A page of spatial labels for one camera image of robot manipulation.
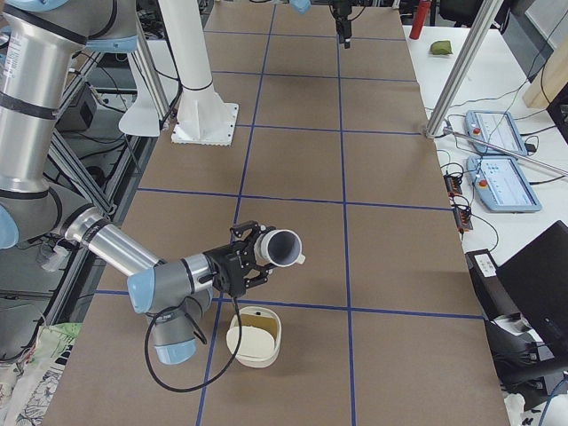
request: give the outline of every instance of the white desk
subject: white desk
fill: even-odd
[[[419,40],[410,40],[408,39],[410,27],[405,27],[408,48],[426,107],[433,108],[436,105],[439,94],[454,66],[468,32],[469,30],[466,28],[425,27]],[[450,40],[454,54],[449,58],[431,55],[430,45],[437,40]],[[479,49],[453,105],[461,104],[469,99],[497,98],[503,93],[518,88],[525,78],[525,74],[517,64],[502,36],[498,31],[491,30]],[[464,106],[451,108],[448,114],[465,114],[470,109],[504,111],[512,103],[509,111],[514,117],[529,115],[538,110],[527,108],[522,100],[528,86],[529,83],[526,83],[516,99],[515,93],[512,93],[498,100],[469,102]],[[451,122],[455,130],[464,132],[461,117],[451,117]],[[547,112],[517,121],[517,127],[521,133],[544,129],[553,124]],[[538,136],[540,146],[533,158],[568,169],[568,145],[564,142],[560,132],[556,129],[547,130]],[[437,139],[437,146],[438,149],[444,149],[450,153],[452,162],[458,162],[464,166],[465,160],[472,155],[457,149],[452,136]],[[459,146],[471,149],[469,143],[463,140],[460,141]],[[439,153],[439,159],[440,164],[448,162],[445,153]],[[520,162],[520,164],[529,181],[547,180],[556,176],[545,170],[538,170],[528,163]],[[471,200],[472,188],[467,178],[464,179],[462,189],[465,197]],[[473,213],[489,221],[499,232],[499,245],[492,252],[497,264],[503,264],[558,219],[568,224],[568,208],[566,207],[568,179],[551,184],[537,185],[533,189],[542,203],[542,210],[537,213],[492,213],[479,201],[478,195],[476,196],[472,209]],[[493,230],[474,217],[472,224],[474,230],[464,235],[463,251],[491,248],[495,243]]]

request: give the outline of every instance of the blue tape line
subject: blue tape line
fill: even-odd
[[[250,200],[271,200],[271,201],[296,201],[296,202],[315,202],[318,204],[343,204],[342,201],[334,200],[311,200],[309,198],[284,198],[284,197],[271,197],[268,195],[246,195],[243,194],[241,198]]]
[[[121,290],[96,290],[97,295],[108,296],[128,296],[128,291]],[[231,302],[227,297],[213,297],[214,302]],[[413,317],[436,317],[436,318],[452,318],[455,320],[483,320],[481,315],[469,315],[465,313],[443,313],[443,312],[421,312],[421,311],[401,311],[393,309],[377,309],[377,308],[360,308],[360,307],[347,307],[347,306],[334,306],[332,304],[297,304],[294,302],[272,302],[270,300],[254,300],[254,299],[240,299],[243,304],[262,304],[266,306],[281,306],[283,308],[305,308],[316,309],[324,311],[352,311],[364,313],[380,313],[385,315],[406,315]]]
[[[116,296],[128,296],[128,291],[122,290],[95,290],[96,295],[116,295]]]
[[[223,299],[224,302],[231,302],[231,299]],[[333,306],[331,304],[296,304],[287,302],[272,302],[270,300],[253,300],[253,299],[240,299],[240,303],[243,304],[261,304],[264,306],[280,306],[283,308],[306,308],[306,309],[318,309],[324,311],[341,311],[347,312],[348,308],[345,306]]]
[[[367,313],[383,313],[389,315],[406,315],[413,317],[435,317],[435,318],[451,318],[454,320],[483,320],[481,315],[469,315],[467,313],[443,313],[443,312],[415,312],[415,311],[398,311],[392,309],[373,309],[373,308],[351,308],[353,312]]]
[[[341,93],[341,60],[339,52],[339,41],[336,43],[337,50],[337,89],[339,90],[339,130],[341,140],[341,176],[343,191],[343,245],[345,249],[345,287],[347,292],[347,329],[349,342],[349,380],[351,391],[351,426],[357,426],[357,404],[355,393],[355,360],[353,355],[353,320],[351,316],[351,273],[349,259],[349,229],[347,219],[347,183],[345,176],[345,150],[343,142],[343,103]]]
[[[187,195],[207,195],[211,197],[227,197],[237,198],[238,195],[234,193],[208,193],[201,191],[184,191],[182,189],[162,189],[162,188],[139,188],[137,191],[141,193],[183,193]]]
[[[271,17],[271,21],[270,21],[270,29],[269,29],[268,38],[266,40],[266,49],[264,50],[262,72],[264,72],[264,70],[266,68],[266,58],[268,57],[268,49],[269,49],[269,46],[270,46],[270,33],[272,32],[272,26],[274,24],[275,14],[276,14],[276,4],[272,7],[272,17]],[[260,92],[262,90],[262,85],[263,85],[263,76],[261,75],[260,81],[258,82],[258,91],[256,93],[255,112],[253,113],[253,117],[252,117],[252,129],[250,131],[250,135],[248,135],[247,154],[245,155],[245,161],[244,161],[243,168],[242,168],[241,185],[240,185],[240,188],[239,188],[239,195],[237,197],[237,205],[236,205],[235,211],[234,211],[234,220],[233,220],[234,224],[236,224],[237,221],[239,220],[239,211],[241,209],[242,189],[244,187],[245,179],[247,177],[247,167],[248,167],[248,164],[249,164],[250,148],[251,148],[251,145],[252,145],[252,138],[253,138],[253,134],[254,134],[254,131],[255,131],[254,124],[255,124],[255,120],[256,120],[256,113],[258,112],[258,104],[259,104],[259,100],[260,100]],[[211,342],[211,347],[209,348],[209,355],[208,355],[208,359],[207,359],[207,368],[205,369],[205,380],[209,379],[209,372],[210,372],[210,368],[211,368],[211,362],[213,360],[213,351],[215,349],[215,339],[217,337],[219,317],[221,316],[221,307],[222,306],[223,306],[223,300],[221,300],[219,302],[218,306],[217,306],[217,316],[215,317],[215,325],[213,326],[213,336],[211,337],[212,342]],[[207,397],[207,388],[203,388],[201,390],[201,399],[200,399],[200,403],[199,403],[199,410],[197,412],[197,419],[195,420],[195,426],[201,425],[201,418],[203,416],[203,409],[205,407],[206,397]]]
[[[269,200],[269,201],[293,201],[293,202],[314,202],[318,204],[345,204],[347,206],[364,206],[364,207],[383,207],[386,209],[413,209],[413,210],[435,210],[435,211],[452,211],[449,207],[432,207],[432,206],[413,206],[405,204],[388,204],[382,202],[364,202],[364,201],[337,201],[337,200],[316,200],[309,198],[286,198],[273,197],[270,195],[253,195],[253,194],[234,194],[234,193],[208,193],[201,191],[184,191],[179,189],[161,189],[161,188],[139,188],[138,191],[144,193],[181,193],[187,195],[203,195],[209,197],[225,197],[250,200]]]
[[[347,201],[350,206],[366,206],[366,207],[385,207],[390,209],[412,209],[412,210],[435,210],[435,211],[452,211],[450,207],[431,207],[431,206],[412,206],[404,204],[383,204],[380,202],[363,202],[363,201]]]
[[[333,78],[336,75],[306,75],[306,74],[279,74],[279,73],[253,73],[250,71],[227,71],[218,69],[211,71],[213,74],[236,74],[236,75],[266,75],[270,77],[295,77],[295,78]],[[360,80],[364,82],[391,82],[391,83],[418,83],[417,80],[407,80],[403,78],[381,78],[381,77],[342,77],[343,80]]]
[[[213,350],[215,350],[215,341],[217,340],[217,330],[219,324],[219,318],[221,318],[221,308],[223,302],[219,301],[217,303],[217,312],[215,314],[215,325],[213,326],[213,333],[211,334],[211,346],[209,347],[209,354],[207,357],[207,366],[205,366],[205,375],[203,376],[203,381],[206,382],[209,379],[209,373],[211,371],[211,364],[213,363]],[[199,400],[199,409],[197,410],[197,417],[195,418],[195,426],[200,426],[201,418],[203,417],[203,409],[205,408],[205,398],[207,397],[207,387],[201,390],[201,396]]]
[[[398,131],[398,130],[343,130],[343,133],[369,133],[374,135],[403,135],[403,136],[422,136],[419,131]]]
[[[280,34],[280,33],[257,33],[248,31],[223,31],[220,29],[206,29],[203,31],[207,33],[217,34],[240,34],[246,36],[278,36],[278,37],[307,37],[307,38],[334,38],[336,35],[308,35],[308,34]],[[384,37],[352,37],[351,40],[376,40],[377,42],[405,42],[405,38],[384,38]]]
[[[254,33],[248,31],[223,31],[222,29],[204,29],[203,32],[205,34],[212,33],[212,34],[242,34],[246,36],[268,36],[266,33]]]
[[[280,129],[280,130],[307,130],[307,131],[333,131],[339,132],[339,129],[319,129],[317,127],[289,127],[289,126],[272,126],[268,124],[253,124],[252,127],[258,129]]]
[[[384,37],[352,37],[351,40],[376,40],[378,42],[406,42],[405,38],[384,38]]]

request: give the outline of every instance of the metal pole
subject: metal pole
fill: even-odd
[[[473,26],[468,34],[468,38],[461,48],[460,55],[455,61],[452,72],[447,77],[446,86],[444,86],[438,98],[438,102],[434,107],[432,116],[428,121],[428,125],[424,130],[424,134],[427,138],[434,138],[434,136],[436,136],[438,129],[444,121],[444,117],[446,117],[447,110],[452,105],[452,102],[454,102],[455,95],[460,89],[463,79],[471,66],[471,62],[473,62],[473,59],[476,57],[477,51],[484,41],[487,31],[489,31],[489,27],[493,24],[502,3],[503,0],[485,0],[481,5],[481,9],[477,13],[476,20],[473,22]]]
[[[510,155],[511,157],[515,157],[518,160],[523,160],[524,162],[529,162],[529,163],[534,164],[536,166],[542,167],[543,169],[554,171],[555,173],[558,173],[561,176],[568,176],[567,170],[562,170],[562,169],[559,169],[558,167],[554,167],[554,166],[551,166],[550,164],[546,164],[545,162],[539,162],[538,160],[534,160],[533,158],[528,157],[526,155],[520,155],[520,154],[514,153],[513,151],[509,151],[508,149],[502,148],[500,146],[489,144],[489,143],[485,142],[484,140],[475,139],[475,138],[472,138],[471,136],[464,135],[463,133],[453,131],[453,130],[449,130],[448,128],[444,128],[444,134],[445,135],[454,135],[457,138],[466,139],[469,142],[473,142],[474,144],[480,144],[482,146],[487,146],[488,148],[492,148],[495,151],[499,151],[500,153],[504,153],[504,154]]]
[[[132,59],[146,82],[146,87],[150,92],[150,97],[158,111],[160,120],[167,119],[166,114],[170,110],[170,106],[168,105],[166,93],[163,91],[160,77],[158,73],[156,73],[154,60],[150,54],[146,36],[144,35],[144,30],[138,18],[136,18],[136,30],[138,34],[138,48],[131,54]]]

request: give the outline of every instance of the brown table surface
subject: brown table surface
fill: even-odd
[[[279,314],[276,362],[163,390],[107,268],[44,425],[508,424],[398,13],[367,8],[353,33],[338,47],[325,6],[217,3],[206,39],[216,90],[241,105],[233,145],[163,135],[123,226],[166,259],[227,243],[233,222],[296,230],[305,264],[241,302]],[[232,315],[216,300],[212,344],[180,366],[152,351],[159,375],[214,375]]]

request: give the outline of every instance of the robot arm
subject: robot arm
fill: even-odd
[[[127,275],[134,310],[152,318],[159,358],[194,354],[196,321],[211,289],[243,296],[276,266],[302,263],[295,233],[255,222],[232,228],[233,242],[165,263],[78,194],[43,179],[72,55],[136,49],[134,0],[7,0],[12,37],[0,87],[0,249],[44,233],[78,241]],[[156,318],[157,312],[175,308]]]

